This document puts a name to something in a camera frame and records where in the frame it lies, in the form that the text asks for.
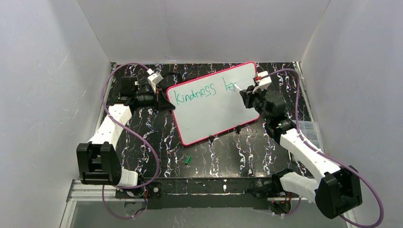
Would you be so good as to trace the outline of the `green marker cap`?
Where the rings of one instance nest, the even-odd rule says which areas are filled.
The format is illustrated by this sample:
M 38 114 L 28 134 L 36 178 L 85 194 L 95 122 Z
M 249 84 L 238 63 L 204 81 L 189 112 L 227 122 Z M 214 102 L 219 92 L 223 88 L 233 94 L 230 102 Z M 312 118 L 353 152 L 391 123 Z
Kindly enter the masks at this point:
M 189 165 L 191 158 L 192 158 L 191 156 L 188 156 L 184 164 Z

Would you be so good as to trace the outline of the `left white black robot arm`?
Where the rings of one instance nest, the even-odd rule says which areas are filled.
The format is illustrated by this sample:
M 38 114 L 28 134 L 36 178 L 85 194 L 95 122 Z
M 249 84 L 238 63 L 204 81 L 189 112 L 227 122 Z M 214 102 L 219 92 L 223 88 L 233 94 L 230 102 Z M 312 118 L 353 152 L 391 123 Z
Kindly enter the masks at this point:
M 175 109 L 164 97 L 162 89 L 157 87 L 162 79 L 161 74 L 152 73 L 147 78 L 151 91 L 142 92 L 134 77 L 122 77 L 120 94 L 109 106 L 109 114 L 89 141 L 77 146 L 77 162 L 83 184 L 111 185 L 124 189 L 136 188 L 141 184 L 137 172 L 121 166 L 115 149 L 123 126 L 138 108 L 151 107 L 158 112 Z

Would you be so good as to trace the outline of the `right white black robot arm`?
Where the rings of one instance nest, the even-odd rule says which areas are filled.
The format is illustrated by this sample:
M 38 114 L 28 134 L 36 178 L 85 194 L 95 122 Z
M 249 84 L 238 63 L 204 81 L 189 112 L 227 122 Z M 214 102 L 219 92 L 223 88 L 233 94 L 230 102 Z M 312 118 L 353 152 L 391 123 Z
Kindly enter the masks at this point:
M 361 185 L 356 169 L 342 168 L 323 157 L 320 149 L 297 130 L 285 113 L 286 103 L 278 91 L 240 91 L 246 108 L 254 108 L 266 122 L 265 130 L 277 144 L 290 151 L 310 173 L 307 178 L 285 169 L 271 176 L 270 189 L 275 193 L 292 192 L 315 203 L 319 211 L 333 219 L 362 204 Z

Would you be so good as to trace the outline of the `pink framed whiteboard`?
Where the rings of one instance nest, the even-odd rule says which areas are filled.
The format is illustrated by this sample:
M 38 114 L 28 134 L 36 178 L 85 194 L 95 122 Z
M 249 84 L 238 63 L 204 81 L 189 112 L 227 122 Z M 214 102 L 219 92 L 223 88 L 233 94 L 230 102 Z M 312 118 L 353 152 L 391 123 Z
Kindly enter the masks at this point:
M 237 89 L 253 85 L 256 73 L 256 64 L 247 62 L 169 87 L 181 143 L 188 146 L 257 120 L 259 114 L 245 108 Z

